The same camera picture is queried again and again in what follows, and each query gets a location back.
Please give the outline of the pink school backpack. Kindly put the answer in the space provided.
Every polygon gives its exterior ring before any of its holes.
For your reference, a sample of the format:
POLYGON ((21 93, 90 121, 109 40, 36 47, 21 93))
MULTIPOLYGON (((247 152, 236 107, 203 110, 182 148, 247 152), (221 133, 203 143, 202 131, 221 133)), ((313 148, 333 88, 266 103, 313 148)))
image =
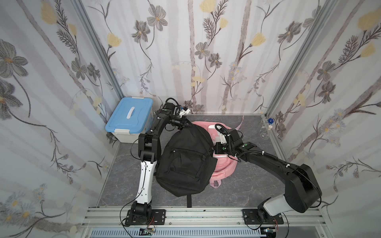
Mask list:
MULTIPOLYGON (((207 130, 214 145, 221 146, 224 142, 226 143, 225 136, 215 128, 217 123, 195 121, 193 124, 207 130)), ((227 154, 223 154, 221 151, 215 152, 213 157, 217 159, 217 164, 209 180, 209 184, 214 188, 219 188, 222 184, 221 181, 234 173, 238 159, 236 157, 230 158, 227 154)))

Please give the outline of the black fabric backpack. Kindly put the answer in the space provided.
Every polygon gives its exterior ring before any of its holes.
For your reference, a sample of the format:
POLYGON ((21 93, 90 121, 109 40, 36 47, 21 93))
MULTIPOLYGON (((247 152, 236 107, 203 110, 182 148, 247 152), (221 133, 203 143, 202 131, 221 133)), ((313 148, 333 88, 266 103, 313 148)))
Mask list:
POLYGON ((215 171, 213 141, 201 126, 191 124, 176 132, 156 166, 156 181, 176 197, 204 191, 215 171))

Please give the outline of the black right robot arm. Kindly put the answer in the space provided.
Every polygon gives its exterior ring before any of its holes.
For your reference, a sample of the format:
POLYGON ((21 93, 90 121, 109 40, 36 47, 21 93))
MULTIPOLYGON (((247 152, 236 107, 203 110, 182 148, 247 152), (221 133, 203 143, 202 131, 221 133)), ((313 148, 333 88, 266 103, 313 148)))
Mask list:
POLYGON ((286 162, 251 142, 243 142, 235 129, 227 129, 221 124, 216 124, 215 129, 226 140, 222 153, 257 165, 284 184, 284 194, 269 198, 258 205, 257 210, 261 219, 288 211, 304 213, 309 208, 317 208, 321 204, 322 191, 308 165, 298 166, 286 162))

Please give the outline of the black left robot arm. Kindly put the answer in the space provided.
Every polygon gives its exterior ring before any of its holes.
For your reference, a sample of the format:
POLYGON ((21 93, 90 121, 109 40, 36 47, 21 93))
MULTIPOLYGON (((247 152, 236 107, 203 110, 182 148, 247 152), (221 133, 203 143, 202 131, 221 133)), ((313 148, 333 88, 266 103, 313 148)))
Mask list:
POLYGON ((121 142, 138 144, 137 159, 140 161, 140 180, 137 196, 131 204, 129 218, 150 221, 152 215, 152 181, 155 166, 161 156, 160 136, 170 124, 185 124, 179 116, 183 107, 176 99, 167 98, 164 105, 153 112, 151 98, 124 98, 118 107, 117 125, 114 133, 121 135, 121 142))

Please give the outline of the blue lidded storage box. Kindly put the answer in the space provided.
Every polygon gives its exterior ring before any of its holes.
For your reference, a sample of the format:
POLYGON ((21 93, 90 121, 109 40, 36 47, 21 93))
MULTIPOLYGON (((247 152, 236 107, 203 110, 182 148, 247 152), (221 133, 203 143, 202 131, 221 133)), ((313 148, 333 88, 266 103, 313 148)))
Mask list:
POLYGON ((110 119, 105 130, 121 143, 134 143, 141 133, 146 133, 153 122, 153 100, 143 97, 123 98, 110 119))

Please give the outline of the clear glass flask blue cap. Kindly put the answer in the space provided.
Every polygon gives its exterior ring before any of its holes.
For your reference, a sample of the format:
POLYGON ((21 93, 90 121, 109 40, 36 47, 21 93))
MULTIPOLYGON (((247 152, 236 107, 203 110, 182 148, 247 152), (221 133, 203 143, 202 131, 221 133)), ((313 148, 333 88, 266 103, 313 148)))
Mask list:
POLYGON ((261 115, 262 118, 262 127, 260 131, 260 137, 264 140, 269 139, 269 133, 273 128, 274 119, 267 118, 265 115, 261 115))

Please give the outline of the aluminium front rail frame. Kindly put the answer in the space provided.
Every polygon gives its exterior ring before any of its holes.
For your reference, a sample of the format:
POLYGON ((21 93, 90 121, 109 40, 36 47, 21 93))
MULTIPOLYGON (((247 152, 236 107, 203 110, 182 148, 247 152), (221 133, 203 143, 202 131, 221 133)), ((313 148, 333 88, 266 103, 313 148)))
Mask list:
POLYGON ((80 234, 89 238, 94 228, 142 228, 155 233, 157 228, 248 228, 260 231, 265 238, 332 238, 327 223, 318 209, 305 213, 281 213, 283 225, 246 225, 242 207, 165 207, 164 225, 132 225, 125 227, 122 220, 126 210, 120 207, 89 208, 81 224, 80 234))

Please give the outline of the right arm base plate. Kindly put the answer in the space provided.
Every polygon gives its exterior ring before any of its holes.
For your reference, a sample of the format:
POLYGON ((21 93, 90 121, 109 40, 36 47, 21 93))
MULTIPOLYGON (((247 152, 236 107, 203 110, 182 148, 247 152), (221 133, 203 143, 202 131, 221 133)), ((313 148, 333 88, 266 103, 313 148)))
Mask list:
POLYGON ((244 222, 246 225, 283 225, 281 214, 270 216, 263 209, 242 209, 244 222))

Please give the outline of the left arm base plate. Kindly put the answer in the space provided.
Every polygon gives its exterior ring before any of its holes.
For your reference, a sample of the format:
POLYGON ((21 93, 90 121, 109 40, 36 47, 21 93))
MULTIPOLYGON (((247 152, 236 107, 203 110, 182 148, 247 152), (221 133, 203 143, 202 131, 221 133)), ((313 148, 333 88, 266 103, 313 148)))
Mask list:
POLYGON ((128 211, 126 217, 122 220, 122 224, 126 227, 132 225, 164 225, 166 220, 165 209, 154 209, 146 214, 139 215, 132 209, 128 211))

